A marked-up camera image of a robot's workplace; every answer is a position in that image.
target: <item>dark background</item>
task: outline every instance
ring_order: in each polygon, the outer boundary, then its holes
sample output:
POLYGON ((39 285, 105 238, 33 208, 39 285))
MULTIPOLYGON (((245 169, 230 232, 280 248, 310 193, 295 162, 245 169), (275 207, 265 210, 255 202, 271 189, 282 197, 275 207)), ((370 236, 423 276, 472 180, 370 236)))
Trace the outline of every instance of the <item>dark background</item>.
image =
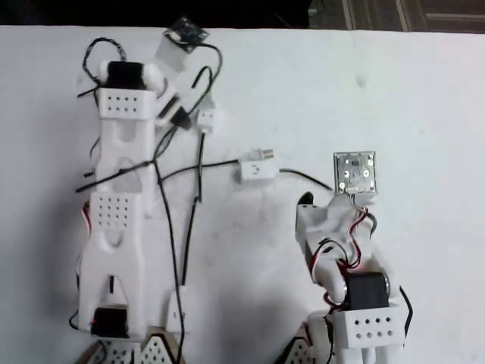
POLYGON ((0 0, 0 24, 485 33, 484 0, 0 0))
POLYGON ((0 0, 0 23, 169 27, 186 15, 200 27, 308 27, 310 3, 311 0, 0 0))

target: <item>hole pattern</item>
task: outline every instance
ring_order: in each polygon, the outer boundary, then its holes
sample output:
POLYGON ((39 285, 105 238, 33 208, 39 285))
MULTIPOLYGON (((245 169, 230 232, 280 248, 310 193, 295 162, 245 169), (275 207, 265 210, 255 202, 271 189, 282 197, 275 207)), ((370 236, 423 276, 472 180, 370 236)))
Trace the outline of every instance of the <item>hole pattern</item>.
POLYGON ((298 342, 295 343, 286 358, 286 363, 292 364, 311 364, 313 363, 313 357, 307 343, 298 342))
MULTIPOLYGON (((390 317, 386 317, 386 318, 380 318, 380 317, 375 317, 375 318, 366 318, 364 320, 365 324, 366 325, 369 325, 369 328, 372 328, 372 326, 374 326, 375 328, 381 328, 381 330, 383 328, 386 327, 386 323, 387 322, 391 322, 392 319, 390 317)), ((358 326, 360 325, 361 322, 359 320, 355 320, 354 321, 354 325, 355 326, 358 326)), ((357 333, 355 335, 355 337, 357 337, 358 339, 365 339, 365 338, 369 338, 371 339, 374 335, 377 335, 378 337, 383 337, 385 335, 387 336, 393 336, 393 331, 392 330, 388 330, 388 331, 367 331, 365 333, 357 333)))
POLYGON ((108 111, 114 111, 121 117, 123 115, 133 116, 133 113, 137 113, 143 106, 142 100, 139 100, 138 97, 120 94, 119 96, 108 96, 107 99, 108 111))
POLYGON ((96 205, 98 208, 96 216, 99 219, 99 226, 118 229, 128 227, 128 199, 99 197, 96 205))

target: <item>perforated plastic panel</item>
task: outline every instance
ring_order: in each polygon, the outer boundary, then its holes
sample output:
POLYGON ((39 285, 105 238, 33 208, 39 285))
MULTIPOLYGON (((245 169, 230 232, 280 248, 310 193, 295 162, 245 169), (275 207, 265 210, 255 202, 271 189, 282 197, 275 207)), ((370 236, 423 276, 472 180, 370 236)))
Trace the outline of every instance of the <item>perforated plastic panel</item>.
POLYGON ((310 347, 305 340, 297 340, 293 344, 285 364, 312 364, 313 356, 310 347))
POLYGON ((100 345, 88 364, 130 364, 132 352, 137 344, 102 341, 106 348, 106 357, 103 347, 100 345))
POLYGON ((142 351, 141 364, 171 364, 164 342, 159 337, 152 337, 142 351))
POLYGON ((155 92, 138 89, 99 90, 99 115, 108 119, 155 118, 155 92))
POLYGON ((124 231, 130 224, 132 193, 93 193, 91 220, 93 227, 124 231))
POLYGON ((102 343, 106 348, 106 357, 105 351, 100 345, 88 364, 131 364, 132 357, 135 359, 134 364, 173 364, 164 341, 157 336, 149 340, 141 352, 141 356, 139 356, 139 343, 109 340, 104 340, 102 343))

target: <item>black component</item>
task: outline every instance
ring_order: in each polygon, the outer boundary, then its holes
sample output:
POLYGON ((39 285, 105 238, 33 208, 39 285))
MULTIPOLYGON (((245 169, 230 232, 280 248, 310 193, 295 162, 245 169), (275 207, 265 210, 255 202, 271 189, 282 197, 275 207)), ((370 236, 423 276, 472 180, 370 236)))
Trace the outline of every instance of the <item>black component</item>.
POLYGON ((297 205, 313 205, 313 194, 311 192, 305 193, 300 197, 297 205))
POLYGON ((197 27, 186 17, 180 18, 174 25, 165 30, 164 35, 178 41, 177 46, 183 49, 187 53, 192 53, 196 48, 194 45, 204 42, 209 36, 209 33, 203 29, 197 27), (171 36, 172 33, 176 33, 180 38, 175 39, 171 36))
POLYGON ((143 83, 143 64, 109 62, 108 80, 103 87, 109 89, 146 89, 146 85, 143 83))
POLYGON ((379 309, 389 307, 386 278, 377 271, 349 273, 347 283, 346 306, 354 309, 379 309))
POLYGON ((176 127, 181 127, 185 130, 190 129, 192 126, 192 121, 190 120, 189 114, 187 114, 183 107, 180 107, 177 110, 170 122, 176 127))
POLYGON ((113 275, 109 276, 109 293, 111 293, 111 294, 114 293, 114 276, 113 275))
POLYGON ((166 106, 163 108, 163 110, 158 114, 159 118, 163 118, 172 108, 172 106, 175 105, 175 103, 180 100, 179 96, 175 95, 174 97, 171 98, 169 102, 167 102, 166 106))
POLYGON ((98 308, 94 312, 91 334, 99 337, 128 338, 127 310, 98 308))

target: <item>black wire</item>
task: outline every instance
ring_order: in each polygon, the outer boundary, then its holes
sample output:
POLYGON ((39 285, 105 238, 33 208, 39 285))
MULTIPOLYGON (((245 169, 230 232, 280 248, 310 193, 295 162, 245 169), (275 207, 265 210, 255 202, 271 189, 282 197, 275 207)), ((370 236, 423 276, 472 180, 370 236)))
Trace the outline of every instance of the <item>black wire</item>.
POLYGON ((178 127, 173 125, 169 130, 167 130, 167 133, 164 134, 164 136, 160 139, 160 142, 158 142, 157 147, 155 148, 155 155, 154 158, 160 157, 162 154, 165 153, 167 150, 168 146, 172 142, 172 139, 175 137, 175 133, 177 132, 178 127), (165 144, 164 148, 160 150, 161 146, 163 145, 164 141, 167 140, 167 143, 165 144))
POLYGON ((155 166, 155 173, 157 175, 157 184, 158 187, 160 188, 160 194, 161 198, 164 201, 164 206, 165 206, 165 213, 167 214, 167 221, 168 221, 168 230, 170 234, 170 244, 171 244, 171 250, 172 250, 172 263, 173 263, 173 268, 174 268, 174 280, 175 280, 175 294, 177 295, 177 305, 179 309, 179 318, 180 318, 180 343, 179 343, 179 350, 177 354, 177 364, 180 364, 180 359, 182 358, 182 348, 183 348, 183 341, 185 339, 185 325, 183 322, 183 310, 182 310, 182 301, 180 299, 180 282, 179 282, 179 274, 178 274, 178 268, 177 268, 177 253, 175 251, 175 236, 174 236, 174 226, 172 224, 172 217, 171 217, 171 212, 170 212, 170 206, 168 205, 168 198, 165 193, 165 188, 163 184, 163 180, 161 179, 160 175, 160 168, 158 167, 158 164, 156 163, 156 151, 155 151, 155 156, 154 156, 154 166, 155 166))
POLYGON ((404 324, 404 333, 405 333, 405 336, 407 337, 408 331, 409 331, 409 325, 411 325, 411 320, 412 320, 414 311, 412 309, 411 301, 409 300, 408 295, 406 294, 402 286, 399 286, 399 291, 401 292, 402 298, 404 298, 404 301, 406 302, 406 306, 408 307, 408 317, 406 319, 406 323, 404 324))
POLYGON ((79 314, 79 310, 76 310, 76 312, 69 318, 69 326, 70 328, 74 329, 74 330, 79 330, 79 326, 76 326, 74 323, 73 323, 73 320, 74 318, 79 314))
MULTIPOLYGON (((322 241, 321 241, 321 242, 320 242, 318 245, 319 245, 319 246, 321 246, 321 247, 323 248, 325 245, 330 244, 330 243, 335 244, 335 246, 336 246, 336 247, 338 247, 340 250, 342 250, 343 255, 346 257, 346 264, 347 264, 347 265, 349 265, 349 256, 347 255, 346 250, 345 250, 345 249, 343 249, 343 246, 342 246, 342 245, 340 245, 340 244, 339 244, 337 241, 332 240, 332 239, 330 239, 330 238, 326 237, 326 238, 325 238, 325 239, 323 239, 323 240, 322 240, 322 241)), ((330 250, 328 250, 328 251, 322 251, 322 253, 323 253, 323 254, 325 254, 325 253, 329 253, 329 252, 330 252, 330 250)))
POLYGON ((95 75, 93 75, 91 73, 91 71, 88 69, 88 65, 87 65, 87 62, 88 62, 88 58, 89 58, 89 55, 91 54, 91 51, 92 49, 94 48, 94 46, 100 42, 107 42, 107 43, 111 43, 113 46, 115 46, 118 50, 118 54, 120 55, 120 59, 122 62, 125 62, 127 60, 127 53, 124 51, 123 47, 121 46, 120 43, 118 43, 116 40, 114 39, 111 39, 111 38, 105 38, 103 36, 99 37, 99 38, 96 38, 94 39, 89 45, 88 45, 88 48, 86 48, 86 53, 84 54, 84 58, 83 58, 83 70, 84 72, 86 72, 86 74, 89 76, 89 78, 97 85, 101 85, 101 81, 98 77, 96 77, 95 75))
POLYGON ((202 203, 202 158, 204 156, 204 142, 205 142, 205 133, 202 133, 200 136, 200 145, 199 145, 199 163, 197 167, 197 187, 198 187, 198 194, 199 194, 199 202, 202 203))
POLYGON ((141 162, 141 163, 134 165, 132 167, 129 167, 129 168, 122 168, 117 173, 112 174, 111 176, 107 176, 106 178, 102 178, 101 180, 95 180, 94 182, 92 182, 90 184, 85 184, 84 186, 79 187, 76 190, 76 193, 84 192, 86 190, 89 190, 90 188, 98 186, 99 184, 103 184, 104 182, 108 182, 108 181, 113 180, 117 177, 123 176, 126 173, 136 171, 137 169, 148 167, 152 163, 153 163, 153 161, 144 161, 144 162, 141 162))
POLYGON ((330 342, 330 352, 328 353, 327 364, 330 364, 333 355, 333 325, 328 321, 328 318, 324 317, 325 324, 327 325, 328 340, 330 342))
MULTIPOLYGON (((209 163, 209 164, 206 164, 206 165, 202 165, 202 168, 220 167, 222 165, 233 165, 233 164, 236 164, 236 163, 239 163, 238 159, 231 159, 229 161, 209 163)), ((185 167, 185 168, 179 169, 177 171, 174 171, 174 172, 167 174, 165 177, 162 178, 162 180, 165 181, 170 177, 176 176, 177 174, 187 172, 187 171, 191 171, 192 169, 197 169, 198 167, 199 167, 199 165, 191 165, 190 167, 185 167)))
MULTIPOLYGON (((176 46, 179 46, 181 44, 181 42, 178 42, 176 41, 175 39, 173 39, 170 34, 165 34, 165 36, 176 46)), ((222 65, 224 64, 224 57, 222 55, 222 52, 221 50, 216 47, 215 45, 212 45, 212 44, 208 44, 208 43, 191 43, 190 44, 192 47, 195 47, 195 48, 209 48, 209 49, 213 49, 216 51, 217 53, 217 58, 218 58, 218 64, 217 64, 217 68, 216 68, 216 71, 215 71, 215 74, 214 76, 212 77, 212 69, 209 67, 209 66, 204 66, 200 71, 199 73, 197 74, 197 77, 196 77, 196 80, 194 81, 194 84, 192 85, 192 87, 194 88, 195 85, 198 83, 199 81, 199 78, 201 77, 203 71, 205 70, 208 70, 210 72, 210 78, 209 78, 209 84, 208 86, 205 88, 205 91, 203 92, 203 94, 199 97, 199 99, 197 100, 197 102, 194 104, 194 106, 190 109, 189 111, 189 115, 191 115, 200 105, 200 103, 202 102, 202 100, 211 92, 211 89, 212 89, 212 85, 214 84, 214 82, 216 81, 217 77, 219 76, 219 73, 221 72, 221 68, 222 68, 222 65)))
POLYGON ((303 173, 303 172, 300 172, 300 171, 296 171, 294 169, 291 169, 291 168, 281 168, 280 169, 280 173, 293 173, 293 174, 297 174, 301 177, 304 177, 306 178, 307 180, 310 180, 314 183, 316 183, 317 185, 323 187, 325 190, 329 190, 329 191, 333 191, 332 187, 328 186, 327 184, 324 184, 323 182, 320 182, 319 180, 311 177, 311 176, 308 176, 307 174, 303 173))
POLYGON ((101 141, 101 137, 98 136, 96 138, 95 142, 92 144, 91 149, 89 150, 89 157, 90 158, 92 157, 92 152, 94 152, 94 148, 99 144, 100 141, 101 141))
MULTIPOLYGON (((224 63, 224 57, 222 55, 222 52, 215 45, 208 44, 208 43, 198 43, 198 44, 194 44, 194 46, 195 47, 200 47, 200 48, 209 48, 209 49, 215 50, 216 53, 217 53, 217 57, 218 57, 218 61, 219 62, 217 64, 217 68, 215 70, 214 77, 211 77, 209 79, 209 84, 208 84, 207 88, 205 89, 205 91, 203 92, 203 94, 200 96, 199 100, 197 100, 197 102, 194 104, 194 106, 190 109, 189 115, 192 114, 199 107, 199 105, 202 102, 202 100, 211 92, 212 85, 214 84, 214 82, 216 81, 217 77, 219 76, 219 73, 221 72, 222 65, 224 63)), ((203 72, 204 69, 205 69, 205 67, 200 70, 198 77, 200 77, 200 74, 203 72)))
POLYGON ((183 254, 183 270, 182 270, 182 285, 185 286, 187 282, 187 270, 189 268, 189 250, 190 250, 190 237, 192 236, 192 225, 194 222, 194 217, 196 215, 196 207, 198 203, 198 198, 194 197, 192 202, 192 211, 190 212, 189 227, 187 228, 187 236, 185 239, 185 252, 183 254))

